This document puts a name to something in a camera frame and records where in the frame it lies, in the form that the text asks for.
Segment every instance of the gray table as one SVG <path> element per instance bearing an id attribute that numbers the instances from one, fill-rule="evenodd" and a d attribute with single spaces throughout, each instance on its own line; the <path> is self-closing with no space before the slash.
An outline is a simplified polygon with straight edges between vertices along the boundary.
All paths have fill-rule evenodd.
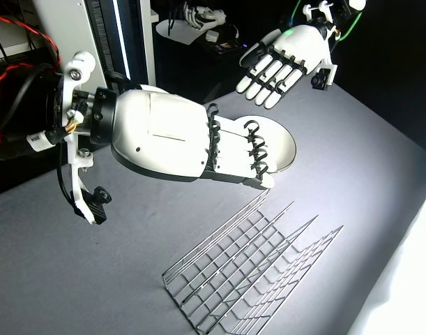
<path id="1" fill-rule="evenodd" d="M 339 87 L 304 81 L 266 111 L 229 94 L 221 114 L 263 114 L 296 140 L 266 211 L 295 200 L 293 226 L 315 214 L 317 235 L 343 233 L 290 296 L 265 334 L 345 334 L 426 197 L 426 152 Z M 109 149 L 83 175 L 107 188 L 109 220 L 74 216 L 55 172 L 0 195 L 0 335 L 193 334 L 161 273 L 260 191 L 135 174 Z"/>

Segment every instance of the red wire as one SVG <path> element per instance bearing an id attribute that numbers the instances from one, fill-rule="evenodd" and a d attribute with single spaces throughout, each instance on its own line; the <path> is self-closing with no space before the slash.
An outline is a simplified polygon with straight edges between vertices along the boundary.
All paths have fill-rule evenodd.
<path id="1" fill-rule="evenodd" d="M 24 27 L 25 29 L 28 29 L 31 33 L 44 38 L 48 43 L 50 43 L 50 45 L 53 47 L 53 50 L 56 52 L 56 63 L 55 63 L 54 66 L 55 66 L 55 68 L 59 67 L 59 64 L 61 63 L 61 55 L 59 54 L 58 46 L 48 35 L 41 33 L 40 31 L 38 31 L 34 28 L 31 28 L 28 24 L 25 24 L 21 21 L 7 19 L 6 17 L 2 17 L 2 16 L 0 16 L 0 20 L 2 22 L 5 22 L 5 23 L 16 24 L 17 26 Z M 0 75 L 0 84 L 7 77 L 9 71 L 15 70 L 15 69 L 21 68 L 21 67 L 31 68 L 31 67 L 33 67 L 33 65 L 27 64 L 27 63 L 19 63 L 17 65 L 7 66 L 5 71 Z"/>

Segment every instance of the metal wire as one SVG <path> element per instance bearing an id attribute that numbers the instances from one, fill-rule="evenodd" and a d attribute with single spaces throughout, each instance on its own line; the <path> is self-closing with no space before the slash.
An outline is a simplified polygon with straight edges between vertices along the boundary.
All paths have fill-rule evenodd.
<path id="1" fill-rule="evenodd" d="M 259 334 L 338 235 L 294 244 L 318 216 L 289 236 L 260 207 L 264 191 L 163 275 L 166 290 L 198 334 Z"/>

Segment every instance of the wire rack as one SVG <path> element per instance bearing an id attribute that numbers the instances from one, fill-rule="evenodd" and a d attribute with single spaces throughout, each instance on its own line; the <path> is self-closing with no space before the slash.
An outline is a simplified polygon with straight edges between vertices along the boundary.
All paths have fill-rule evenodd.
<path id="1" fill-rule="evenodd" d="M 264 191 L 163 275 L 166 290 L 198 334 L 259 334 L 343 227 L 301 250 L 312 218 L 287 234 L 260 207 Z"/>

